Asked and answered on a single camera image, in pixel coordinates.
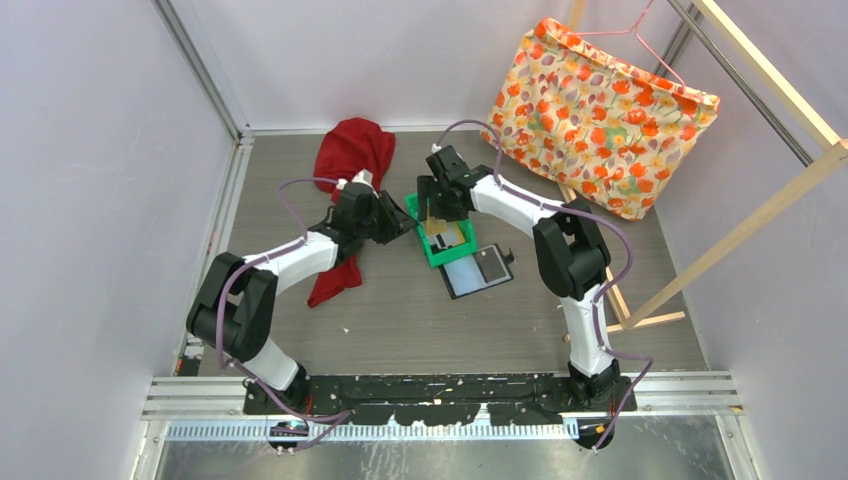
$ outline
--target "white wall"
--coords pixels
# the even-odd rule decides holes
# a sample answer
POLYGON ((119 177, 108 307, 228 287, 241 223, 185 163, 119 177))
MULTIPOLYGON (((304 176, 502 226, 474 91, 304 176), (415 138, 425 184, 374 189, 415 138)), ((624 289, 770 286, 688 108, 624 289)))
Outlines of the white wall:
MULTIPOLYGON (((836 131, 848 136, 848 67, 840 61, 848 3, 831 0, 816 9, 792 0, 772 1, 768 9, 757 0, 720 3, 836 131)), ((679 71, 720 95, 722 105, 657 204, 678 269, 802 169, 697 40, 679 71)), ((787 122, 818 156, 821 150, 803 130, 787 122)), ((845 477, 846 188, 843 169, 685 292, 710 364, 733 373, 765 478, 845 477)))
POLYGON ((0 477, 129 475, 232 143, 151 2, 0 2, 0 477))
MULTIPOLYGON (((180 0, 181 16, 254 129, 326 129, 351 116, 384 126, 483 118, 518 42, 543 17, 565 22, 561 0, 180 0)), ((629 28, 647 0, 589 2, 582 28, 629 28)), ((643 36, 662 53, 677 16, 661 0, 643 36)), ((597 44, 653 70, 632 36, 597 44)))

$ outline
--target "gray floor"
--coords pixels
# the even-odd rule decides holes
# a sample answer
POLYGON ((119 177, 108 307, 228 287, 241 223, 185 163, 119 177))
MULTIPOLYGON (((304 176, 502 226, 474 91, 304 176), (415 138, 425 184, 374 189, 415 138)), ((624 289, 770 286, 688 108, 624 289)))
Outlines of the gray floor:
MULTIPOLYGON (((394 160, 383 188, 402 204, 414 192, 417 175, 428 172, 424 159, 434 133, 397 135, 394 160)), ((258 253, 298 235, 294 220, 279 204, 277 186, 311 176, 321 135, 260 137, 256 140, 241 195, 230 251, 258 253)), ((451 134, 449 141, 471 165, 491 164, 494 150, 474 132, 451 134)), ((507 159, 503 175, 549 198, 561 198, 556 185, 507 159)), ((286 192, 307 224, 320 221, 330 196, 311 184, 286 192)), ((558 301, 542 284, 533 242, 501 221, 472 214, 480 246, 498 243, 512 249, 515 280, 451 300, 438 270, 427 264, 418 238, 410 233, 386 246, 367 243, 359 257, 364 284, 310 309, 314 281, 295 285, 277 299, 272 338, 315 374, 460 373, 564 371, 568 346, 558 301)), ((631 310, 674 276, 656 215, 638 223, 616 219, 635 246, 635 265, 621 283, 631 310)), ((624 263, 614 235, 604 232, 613 271, 624 263)), ((682 296, 657 314, 685 309, 682 296)), ((607 311, 608 322, 614 321, 607 311)), ((688 319, 613 334, 619 350, 650 354, 659 370, 702 370, 704 359, 688 319)), ((210 352, 201 375, 219 374, 210 352)), ((624 371, 643 365, 623 362, 624 371)))

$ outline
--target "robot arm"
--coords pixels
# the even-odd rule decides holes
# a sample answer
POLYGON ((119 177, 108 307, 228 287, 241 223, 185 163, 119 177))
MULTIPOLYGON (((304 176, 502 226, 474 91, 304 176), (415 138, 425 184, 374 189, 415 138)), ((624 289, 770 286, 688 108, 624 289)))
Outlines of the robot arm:
POLYGON ((281 396, 292 404, 297 404, 298 396, 303 393, 297 379, 306 374, 269 337, 276 296, 311 275, 344 263, 368 239, 388 243, 417 226, 387 192, 378 194, 373 190, 367 175, 357 175, 340 187, 337 205, 328 210, 323 221, 309 228, 305 242, 294 240, 244 258, 231 253, 218 255, 186 322, 189 332, 215 345, 217 309, 223 287, 236 270, 252 265, 228 292, 241 295, 241 299, 226 303, 224 351, 271 388, 282 392, 281 396))
MULTIPOLYGON (((501 182, 511 186, 513 189, 531 196, 532 198, 535 198, 537 202, 550 204, 557 203, 554 200, 549 200, 528 192, 527 190, 509 183, 507 180, 502 179, 501 182)), ((528 235, 531 238, 538 239, 534 229, 540 225, 552 226, 555 236, 562 235, 559 226, 555 222, 550 221, 551 217, 554 217, 557 212, 540 208, 538 203, 532 203, 504 191, 499 185, 497 185, 497 183, 495 183, 494 175, 487 175, 477 182, 477 184, 471 189, 471 199, 474 204, 474 208, 478 212, 497 217, 524 232, 525 235, 528 235)), ((542 252, 539 251, 537 245, 537 255, 541 253, 542 252)), ((605 270, 606 264, 602 264, 601 267, 605 270)), ((571 336, 571 355, 569 360, 577 371, 587 377, 602 373, 606 368, 612 365, 613 362, 613 357, 604 351, 600 345, 598 345, 597 338, 595 338, 594 326, 592 325, 592 300, 600 288, 601 283, 595 284, 583 292, 583 298, 580 300, 576 299, 574 296, 558 295, 560 302, 562 303, 562 311, 565 314, 565 322, 568 326, 568 333, 571 336)), ((598 306, 598 315, 601 324, 605 325, 603 303, 598 306)), ((601 329, 601 332, 604 337, 604 341, 606 342, 606 328, 601 329)))
MULTIPOLYGON (((571 336, 569 388, 581 402, 591 403, 603 397, 618 380, 618 362, 606 352, 595 336, 592 302, 606 280, 610 263, 609 251, 595 222, 540 207, 541 204, 562 205, 561 202, 540 197, 501 179, 495 181, 486 166, 469 169, 453 147, 447 146, 428 159, 432 176, 419 177, 418 211, 427 211, 445 220, 467 218, 469 211, 493 215, 533 238, 539 273, 545 285, 562 303, 563 313, 571 336), (516 190, 527 198, 508 191, 516 190), (573 236, 570 244, 566 237, 573 236)), ((589 212, 584 200, 567 206, 589 212)), ((598 305, 599 322, 605 325, 603 299, 598 305)), ((607 344, 606 328, 601 329, 607 344)))

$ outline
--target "green plastic tray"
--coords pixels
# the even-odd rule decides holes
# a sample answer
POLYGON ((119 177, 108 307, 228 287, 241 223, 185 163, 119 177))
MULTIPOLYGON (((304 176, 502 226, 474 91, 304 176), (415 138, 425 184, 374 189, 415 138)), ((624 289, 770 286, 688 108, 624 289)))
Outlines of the green plastic tray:
MULTIPOLYGON (((406 203, 406 208, 409 210, 409 214, 412 215, 412 218, 418 218, 418 194, 413 193, 411 195, 407 195, 403 198, 403 201, 406 203)), ((471 225, 471 220, 462 220, 457 223, 459 224, 459 230, 465 237, 465 243, 439 253, 433 253, 430 251, 430 243, 427 241, 427 232, 424 230, 423 225, 420 223, 418 224, 418 228, 416 229, 418 232, 418 238, 421 239, 421 246, 424 250, 424 255, 427 255, 427 261, 430 262, 431 267, 435 268, 444 265, 466 255, 471 255, 477 251, 477 236, 474 234, 474 226, 471 225)))

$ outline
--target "orange flower pattern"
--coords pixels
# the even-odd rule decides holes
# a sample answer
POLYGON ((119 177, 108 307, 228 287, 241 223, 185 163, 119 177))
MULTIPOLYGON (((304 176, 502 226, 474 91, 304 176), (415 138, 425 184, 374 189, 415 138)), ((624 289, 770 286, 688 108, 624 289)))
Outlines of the orange flower pattern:
POLYGON ((719 98, 568 33, 546 18, 524 36, 489 124, 533 172, 641 219, 715 120, 719 98))

